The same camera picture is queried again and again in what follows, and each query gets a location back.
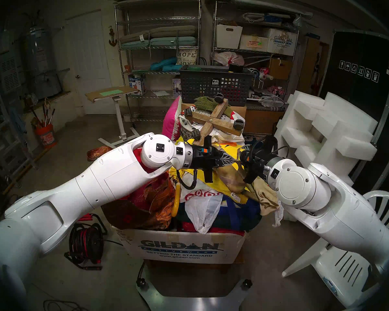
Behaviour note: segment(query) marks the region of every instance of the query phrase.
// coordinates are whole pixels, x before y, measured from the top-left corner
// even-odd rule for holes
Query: chair back
[[[373,190],[363,197],[369,201],[380,221],[389,229],[389,192]]]

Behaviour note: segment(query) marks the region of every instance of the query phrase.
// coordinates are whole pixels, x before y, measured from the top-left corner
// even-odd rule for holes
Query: cardboard box
[[[113,229],[131,257],[147,260],[232,264],[245,241],[245,236],[231,233]]]
[[[282,111],[247,110],[243,132],[272,134],[272,130],[283,115]]]
[[[192,103],[182,103],[182,111],[189,108],[192,105]],[[234,112],[237,112],[241,117],[245,118],[246,115],[246,106],[239,107],[239,106],[231,106],[232,110]]]
[[[287,80],[292,68],[292,62],[288,60],[271,59],[266,61],[265,66],[269,68],[269,75],[274,77],[274,79]]]
[[[263,36],[268,38],[267,52],[293,56],[297,34],[278,29],[264,29]]]
[[[218,24],[216,26],[216,47],[237,49],[241,39],[242,27]]]
[[[129,74],[128,81],[131,88],[138,89],[138,91],[133,92],[131,95],[142,96],[147,92],[145,74]]]
[[[241,35],[239,49],[265,52],[268,46],[268,38],[256,35]]]
[[[182,94],[182,83],[180,79],[173,79],[173,97],[177,98]]]

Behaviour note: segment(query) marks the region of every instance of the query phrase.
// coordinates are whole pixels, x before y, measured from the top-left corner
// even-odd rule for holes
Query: green paper
[[[109,95],[116,95],[117,93],[124,93],[124,91],[121,90],[111,90],[111,91],[105,91],[105,92],[100,92],[101,96],[109,96]]]

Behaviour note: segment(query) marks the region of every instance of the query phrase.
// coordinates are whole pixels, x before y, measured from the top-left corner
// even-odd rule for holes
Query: pink pillow
[[[163,121],[162,134],[170,138],[171,141],[176,141],[180,137],[180,122],[179,115],[182,111],[182,98],[179,96],[171,104]]]

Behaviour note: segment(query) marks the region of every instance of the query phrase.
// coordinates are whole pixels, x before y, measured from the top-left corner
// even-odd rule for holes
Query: white door
[[[92,103],[86,93],[111,87],[106,63],[101,12],[85,14],[68,21],[71,51],[75,63],[77,90],[86,115],[115,114],[111,98]]]

